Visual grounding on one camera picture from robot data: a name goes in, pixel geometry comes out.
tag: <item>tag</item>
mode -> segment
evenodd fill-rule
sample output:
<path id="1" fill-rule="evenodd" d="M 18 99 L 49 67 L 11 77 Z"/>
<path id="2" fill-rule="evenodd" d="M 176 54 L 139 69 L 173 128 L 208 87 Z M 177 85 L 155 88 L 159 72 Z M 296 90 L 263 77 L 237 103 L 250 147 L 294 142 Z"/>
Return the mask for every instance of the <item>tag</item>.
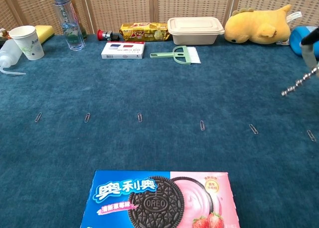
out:
<path id="1" fill-rule="evenodd" d="M 297 12 L 295 12 L 295 13 L 292 13 L 292 14 L 288 15 L 288 16 L 286 17 L 286 21 L 287 21 L 287 23 L 289 23 L 290 21 L 292 21 L 292 20 L 294 20 L 294 19 L 297 19 L 297 18 L 299 18 L 299 17 L 302 17 L 301 11 L 297 11 Z"/>
<path id="2" fill-rule="evenodd" d="M 276 42 L 277 45 L 290 45 L 290 42 L 289 42 L 289 39 L 286 40 L 286 41 L 277 41 Z"/>

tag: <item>plastic water bottle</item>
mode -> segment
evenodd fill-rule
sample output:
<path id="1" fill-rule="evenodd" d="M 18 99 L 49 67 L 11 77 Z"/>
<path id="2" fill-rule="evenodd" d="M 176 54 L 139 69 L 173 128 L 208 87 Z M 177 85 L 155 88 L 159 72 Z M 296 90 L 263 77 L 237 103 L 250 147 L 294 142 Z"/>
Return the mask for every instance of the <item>plastic water bottle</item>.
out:
<path id="1" fill-rule="evenodd" d="M 76 6 L 76 1 L 75 1 L 75 0 L 70 0 L 70 1 L 72 2 L 72 5 L 73 5 L 73 8 L 74 8 L 75 14 L 76 14 L 76 16 L 77 16 L 77 18 L 78 18 L 78 23 L 79 23 L 79 26 L 80 26 L 80 28 L 81 28 L 81 32 L 82 32 L 83 38 L 84 38 L 84 41 L 85 41 L 85 39 L 87 38 L 87 33 L 86 33 L 86 30 L 85 30 L 85 28 L 83 27 L 83 24 L 82 24 L 82 22 L 81 22 L 81 18 L 80 18 L 80 16 L 79 16 L 79 11 L 78 11 L 77 6 Z"/>
<path id="2" fill-rule="evenodd" d="M 69 48 L 74 51 L 82 50 L 85 42 L 72 2 L 70 0 L 55 0 L 53 8 Z"/>

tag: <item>container lid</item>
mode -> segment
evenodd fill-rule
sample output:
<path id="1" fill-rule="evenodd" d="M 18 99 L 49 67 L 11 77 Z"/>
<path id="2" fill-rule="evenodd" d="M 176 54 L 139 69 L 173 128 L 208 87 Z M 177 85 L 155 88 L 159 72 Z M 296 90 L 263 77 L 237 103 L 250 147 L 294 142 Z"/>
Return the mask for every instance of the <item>container lid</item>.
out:
<path id="1" fill-rule="evenodd" d="M 220 35 L 225 30 L 215 17 L 174 17 L 167 22 L 172 35 Z"/>

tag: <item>white box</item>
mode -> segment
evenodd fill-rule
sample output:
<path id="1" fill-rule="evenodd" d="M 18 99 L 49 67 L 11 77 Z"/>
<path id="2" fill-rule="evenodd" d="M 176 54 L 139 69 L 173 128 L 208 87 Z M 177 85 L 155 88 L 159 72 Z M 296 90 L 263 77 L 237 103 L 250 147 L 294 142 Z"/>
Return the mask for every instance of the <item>white box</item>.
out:
<path id="1" fill-rule="evenodd" d="M 108 41 L 102 59 L 142 59 L 145 42 Z"/>
<path id="2" fill-rule="evenodd" d="M 210 45 L 225 33 L 215 17 L 173 17 L 167 27 L 176 45 Z"/>

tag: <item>strawberry illustration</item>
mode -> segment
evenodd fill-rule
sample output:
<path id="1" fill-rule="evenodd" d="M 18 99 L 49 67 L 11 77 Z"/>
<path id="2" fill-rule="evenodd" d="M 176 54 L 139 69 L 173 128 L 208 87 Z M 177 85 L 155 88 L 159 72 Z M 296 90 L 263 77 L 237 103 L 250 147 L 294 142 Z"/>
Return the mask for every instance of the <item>strawberry illustration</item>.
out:
<path id="1" fill-rule="evenodd" d="M 224 228 L 224 220 L 219 214 L 213 212 L 209 214 L 207 219 L 209 221 L 210 228 Z"/>
<path id="2" fill-rule="evenodd" d="M 194 219 L 193 228 L 210 228 L 208 219 L 206 217 L 200 217 L 199 219 Z"/>

